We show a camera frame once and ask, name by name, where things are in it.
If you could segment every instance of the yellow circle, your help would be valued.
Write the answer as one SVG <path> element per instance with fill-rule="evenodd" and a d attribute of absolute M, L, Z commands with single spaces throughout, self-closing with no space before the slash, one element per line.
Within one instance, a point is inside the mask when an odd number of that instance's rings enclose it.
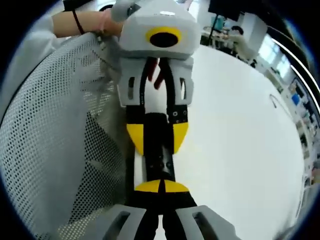
<path fill-rule="evenodd" d="M 154 28 L 151 28 L 149 31 L 146 32 L 145 34 L 145 38 L 147 40 L 147 42 L 150 43 L 150 38 L 155 35 L 155 34 L 159 34 L 159 33 L 168 33 L 168 34 L 173 34 L 176 36 L 176 38 L 178 39 L 178 42 L 180 42 L 182 36 L 181 36 L 181 31 L 176 28 L 176 27 L 171 27 L 171 26 L 157 26 Z"/>

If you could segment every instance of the human hand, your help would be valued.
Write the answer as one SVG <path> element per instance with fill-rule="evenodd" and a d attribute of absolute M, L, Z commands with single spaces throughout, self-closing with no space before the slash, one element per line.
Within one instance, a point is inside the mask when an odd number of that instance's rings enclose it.
<path fill-rule="evenodd" d="M 124 21 L 116 22 L 112 19 L 111 8 L 101 12 L 99 30 L 105 35 L 120 37 Z"/>
<path fill-rule="evenodd" d="M 229 35 L 223 34 L 223 35 L 222 35 L 222 39 L 223 39 L 223 40 L 228 40 L 228 39 L 229 39 Z"/>

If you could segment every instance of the black strap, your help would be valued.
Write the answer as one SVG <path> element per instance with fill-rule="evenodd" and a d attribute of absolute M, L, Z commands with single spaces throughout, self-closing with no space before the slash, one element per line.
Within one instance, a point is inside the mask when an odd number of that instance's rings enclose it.
<path fill-rule="evenodd" d="M 82 35 L 82 34 L 85 34 L 84 29 L 83 29 L 82 26 L 80 25 L 79 19 L 78 19 L 77 14 L 76 14 L 76 11 L 75 11 L 75 10 L 72 10 L 72 13 L 73 13 L 73 16 L 74 16 L 74 20 L 75 20 L 75 22 L 76 22 L 76 25 L 77 25 L 77 27 L 78 27 L 78 29 L 79 29 L 79 32 L 81 33 L 81 35 Z"/>

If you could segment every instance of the desk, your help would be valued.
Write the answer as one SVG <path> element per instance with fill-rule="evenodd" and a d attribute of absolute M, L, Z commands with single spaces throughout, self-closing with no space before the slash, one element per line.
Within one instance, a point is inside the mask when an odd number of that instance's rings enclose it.
<path fill-rule="evenodd" d="M 270 94 L 285 102 L 254 68 L 202 45 L 193 57 L 189 130 L 173 159 L 176 181 L 198 205 L 231 222 L 242 240 L 270 240 L 295 222 L 299 208 L 304 161 L 296 125 L 274 108 Z M 147 112 L 165 113 L 164 84 L 155 91 L 147 82 L 145 102 Z M 144 179 L 138 153 L 134 161 L 138 185 Z M 161 230 L 156 239 L 165 239 Z"/>
<path fill-rule="evenodd" d="M 210 32 L 211 32 L 211 27 L 205 27 L 204 29 L 201 30 L 201 35 L 208 38 L 210 36 Z M 221 36 L 222 36 L 222 33 L 220 32 L 217 32 L 215 30 L 212 32 L 212 36 L 211 36 L 212 47 L 216 48 L 215 42 L 218 41 L 224 47 L 229 45 L 229 47 L 232 48 L 233 42 L 231 42 L 228 39 L 223 39 Z"/>
<path fill-rule="evenodd" d="M 297 132 L 301 137 L 303 134 L 305 135 L 306 139 L 306 148 L 303 149 L 303 158 L 304 158 L 304 170 L 305 174 L 308 177 L 312 175 L 312 167 L 313 162 L 316 159 L 316 151 L 313 147 L 313 140 L 314 137 L 311 135 L 310 130 L 308 129 L 307 125 L 303 121 L 300 115 L 301 105 L 295 105 L 292 101 L 292 94 L 288 89 L 288 86 L 284 85 L 280 80 L 280 76 L 276 74 L 272 69 L 267 68 L 263 74 L 272 82 L 275 88 L 278 90 L 281 89 L 281 97 L 285 102 L 285 108 L 289 112 L 292 117 L 292 121 L 296 124 Z"/>

